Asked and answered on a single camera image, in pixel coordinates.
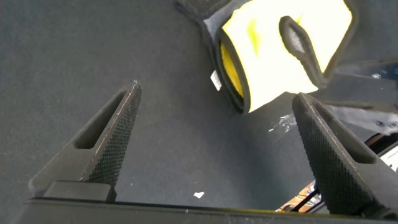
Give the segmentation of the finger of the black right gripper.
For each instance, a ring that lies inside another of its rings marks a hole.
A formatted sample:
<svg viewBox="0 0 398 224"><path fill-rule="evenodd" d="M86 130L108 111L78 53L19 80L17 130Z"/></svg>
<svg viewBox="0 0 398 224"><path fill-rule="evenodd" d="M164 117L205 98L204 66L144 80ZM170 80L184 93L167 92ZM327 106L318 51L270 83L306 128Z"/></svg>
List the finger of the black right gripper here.
<svg viewBox="0 0 398 224"><path fill-rule="evenodd" d="M290 16L284 16L279 21L279 32L285 48L302 64L311 83L318 88L325 88L327 80L323 77L313 45L306 31Z"/></svg>

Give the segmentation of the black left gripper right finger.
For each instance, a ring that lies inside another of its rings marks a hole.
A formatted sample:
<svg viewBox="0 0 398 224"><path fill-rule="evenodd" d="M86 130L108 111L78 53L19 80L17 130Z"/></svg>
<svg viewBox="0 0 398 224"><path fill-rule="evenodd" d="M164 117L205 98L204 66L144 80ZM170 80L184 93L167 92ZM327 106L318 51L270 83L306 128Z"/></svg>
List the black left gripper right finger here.
<svg viewBox="0 0 398 224"><path fill-rule="evenodd" d="M314 97L299 93L292 108L330 213L397 217L397 173Z"/></svg>

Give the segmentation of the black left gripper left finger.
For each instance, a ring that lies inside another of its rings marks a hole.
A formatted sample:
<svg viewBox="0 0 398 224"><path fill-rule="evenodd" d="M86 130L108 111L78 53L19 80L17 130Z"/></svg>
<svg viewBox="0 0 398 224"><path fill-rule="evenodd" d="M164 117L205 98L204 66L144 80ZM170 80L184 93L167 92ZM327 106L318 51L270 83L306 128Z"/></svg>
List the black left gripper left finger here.
<svg viewBox="0 0 398 224"><path fill-rule="evenodd" d="M43 195L57 180L115 187L141 96L137 81L118 90L29 181L32 194Z"/></svg>

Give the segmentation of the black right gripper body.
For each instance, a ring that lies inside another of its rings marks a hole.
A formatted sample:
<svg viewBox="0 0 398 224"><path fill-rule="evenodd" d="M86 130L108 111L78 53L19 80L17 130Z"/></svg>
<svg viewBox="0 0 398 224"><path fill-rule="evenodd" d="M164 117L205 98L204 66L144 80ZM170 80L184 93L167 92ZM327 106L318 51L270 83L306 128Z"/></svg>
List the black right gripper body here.
<svg viewBox="0 0 398 224"><path fill-rule="evenodd" d="M397 59L367 60L336 67L325 89L325 99L397 103Z"/></svg>

